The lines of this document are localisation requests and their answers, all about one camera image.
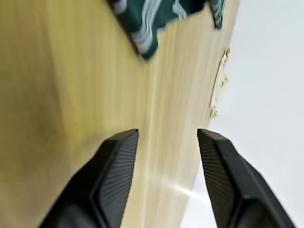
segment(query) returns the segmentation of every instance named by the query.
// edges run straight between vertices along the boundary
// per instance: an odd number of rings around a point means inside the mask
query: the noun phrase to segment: white wall
[[[241,0],[230,79],[210,129],[228,137],[304,227],[304,1]]]

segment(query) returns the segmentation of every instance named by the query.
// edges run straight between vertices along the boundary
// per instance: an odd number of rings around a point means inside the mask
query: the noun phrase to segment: white stripe pattern
[[[221,26],[225,3],[226,3],[225,0],[211,0],[210,1],[213,19],[214,19],[214,23],[215,23],[216,27]]]
[[[180,19],[187,16],[187,12],[181,6],[179,0],[175,0],[174,4],[172,5],[172,11],[176,13]]]
[[[153,42],[152,25],[162,0],[145,0],[142,8],[142,27],[131,36],[141,54],[146,53]]]
[[[114,12],[119,15],[124,13],[127,10],[128,0],[119,0],[118,2],[114,2]]]

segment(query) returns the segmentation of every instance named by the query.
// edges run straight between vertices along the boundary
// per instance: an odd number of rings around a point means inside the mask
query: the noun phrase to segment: green patterned fabric
[[[158,47],[157,31],[176,18],[201,11],[206,0],[109,0],[138,52],[149,60]],[[216,29],[221,29],[225,0],[208,0]]]

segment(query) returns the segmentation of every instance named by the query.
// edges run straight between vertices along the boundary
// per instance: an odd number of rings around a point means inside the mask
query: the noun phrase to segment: black ribbed texture
[[[110,225],[119,228],[132,183],[138,132],[117,145],[116,157],[102,182],[99,191],[99,206]]]
[[[226,228],[234,207],[233,186],[213,141],[202,131],[198,131],[198,140],[214,217],[218,228]]]

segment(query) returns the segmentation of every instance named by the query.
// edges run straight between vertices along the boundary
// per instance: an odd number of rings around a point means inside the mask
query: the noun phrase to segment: light wood grain surface
[[[104,0],[1,0],[0,227],[37,227],[98,145],[131,128],[122,227],[179,227],[237,9],[227,0],[221,31],[209,9],[169,24],[144,63]]]

